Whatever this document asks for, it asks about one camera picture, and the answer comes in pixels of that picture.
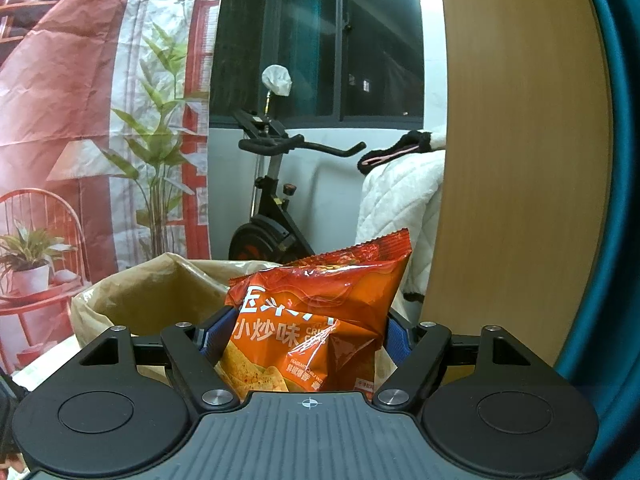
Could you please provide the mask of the cardboard box with plastic liner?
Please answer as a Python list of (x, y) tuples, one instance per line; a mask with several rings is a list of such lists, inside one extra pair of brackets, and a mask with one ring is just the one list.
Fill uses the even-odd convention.
[(273, 267), (256, 260), (188, 260), (168, 252), (77, 294), (70, 322), (81, 347), (114, 325), (140, 337), (179, 322), (200, 325), (224, 307), (233, 280)]

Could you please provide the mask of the black exercise bike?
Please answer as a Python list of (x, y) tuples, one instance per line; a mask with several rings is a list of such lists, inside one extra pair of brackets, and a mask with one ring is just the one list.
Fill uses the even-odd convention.
[(284, 155), (295, 150), (315, 151), (339, 158), (362, 152), (367, 144), (359, 142), (347, 150), (309, 142), (301, 134), (290, 136), (282, 122), (269, 115), (271, 100), (290, 95), (293, 81), (288, 69), (271, 64), (262, 71), (262, 84), (267, 90), (261, 113), (236, 110), (233, 117), (244, 132), (239, 140), (241, 151), (258, 157), (256, 168), (267, 164), (266, 172), (256, 172), (253, 184), (250, 218), (232, 235), (228, 249), (231, 260), (264, 260), (289, 263), (310, 257), (314, 250), (290, 213), (288, 205), (296, 192), (292, 183), (279, 182)]

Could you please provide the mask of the black garment on blanket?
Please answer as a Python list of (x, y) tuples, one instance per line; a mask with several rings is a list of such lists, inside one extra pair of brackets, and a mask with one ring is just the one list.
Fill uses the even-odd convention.
[(357, 169), (366, 176), (379, 166), (409, 154), (421, 154), (431, 151), (432, 134), (422, 130), (410, 130), (394, 145), (385, 150), (374, 150), (364, 154), (357, 162)]

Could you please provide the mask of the orange corn chips bag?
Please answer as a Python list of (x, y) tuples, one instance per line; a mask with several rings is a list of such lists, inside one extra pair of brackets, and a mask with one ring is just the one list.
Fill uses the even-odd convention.
[(252, 391), (374, 393), (376, 355), (412, 253), (402, 229), (230, 282), (238, 312), (216, 366)]

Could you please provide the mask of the plaid bunny tablecloth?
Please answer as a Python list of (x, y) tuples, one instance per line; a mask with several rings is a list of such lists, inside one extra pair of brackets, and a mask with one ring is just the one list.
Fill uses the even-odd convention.
[(35, 390), (80, 351), (75, 335), (70, 336), (38, 356), (22, 370), (12, 374), (12, 380), (28, 391)]

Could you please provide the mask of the red printed backdrop cloth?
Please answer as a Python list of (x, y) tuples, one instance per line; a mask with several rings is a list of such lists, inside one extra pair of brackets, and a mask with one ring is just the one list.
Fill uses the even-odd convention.
[(72, 332), (70, 300), (210, 255), (220, 0), (1, 0), (1, 365)]

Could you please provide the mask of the white quilted blanket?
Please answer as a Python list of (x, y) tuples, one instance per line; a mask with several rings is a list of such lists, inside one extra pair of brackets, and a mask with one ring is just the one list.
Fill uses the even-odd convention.
[(357, 243), (409, 231), (412, 255), (401, 291), (413, 296), (427, 289), (442, 203), (446, 134), (431, 134), (428, 153), (402, 156), (364, 176), (356, 229)]

